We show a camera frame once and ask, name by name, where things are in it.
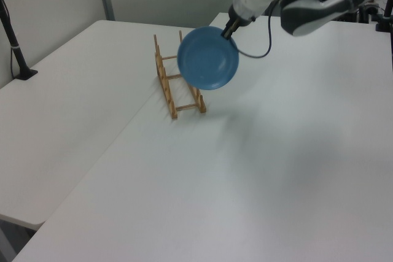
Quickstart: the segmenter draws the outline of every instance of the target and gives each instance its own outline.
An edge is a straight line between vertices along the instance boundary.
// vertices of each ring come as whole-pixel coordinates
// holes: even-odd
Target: white table
[[[263,52],[266,20],[238,46]],[[391,261],[390,35],[272,27],[205,115],[157,89],[15,262]]]
[[[0,219],[51,216],[155,91],[153,35],[173,55],[178,30],[99,21],[0,90]]]

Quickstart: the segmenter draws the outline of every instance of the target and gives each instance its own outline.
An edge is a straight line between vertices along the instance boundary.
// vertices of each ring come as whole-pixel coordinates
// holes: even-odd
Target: blue plate
[[[223,87],[235,75],[239,53],[216,27],[191,31],[177,53],[177,64],[183,78],[204,90]]]

